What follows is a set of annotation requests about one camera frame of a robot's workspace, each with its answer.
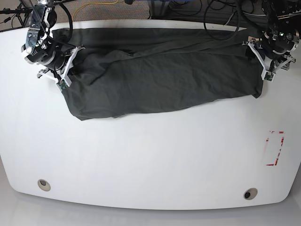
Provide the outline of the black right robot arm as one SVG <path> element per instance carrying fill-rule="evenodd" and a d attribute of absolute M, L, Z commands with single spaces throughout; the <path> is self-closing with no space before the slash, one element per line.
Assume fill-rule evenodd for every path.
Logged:
<path fill-rule="evenodd" d="M 69 22 L 69 33 L 59 38 L 50 34 L 57 21 L 56 5 L 63 9 Z M 71 14 L 61 0 L 39 0 L 31 6 L 26 42 L 21 48 L 23 58 L 30 64 L 45 66 L 38 72 L 38 78 L 44 76 L 53 80 L 61 90 L 70 87 L 69 70 L 77 53 L 84 49 L 82 45 L 69 43 L 73 35 Z"/>

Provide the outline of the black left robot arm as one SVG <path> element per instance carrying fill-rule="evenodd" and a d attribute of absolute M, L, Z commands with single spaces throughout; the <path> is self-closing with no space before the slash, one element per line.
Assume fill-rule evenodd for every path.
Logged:
<path fill-rule="evenodd" d="M 249 36 L 249 57 L 256 57 L 262 65 L 261 78 L 273 82 L 276 71 L 289 70 L 296 59 L 291 55 L 301 45 L 301 2 L 299 0 L 263 0 L 261 7 L 267 19 L 265 28 L 244 18 L 258 32 L 258 37 Z"/>

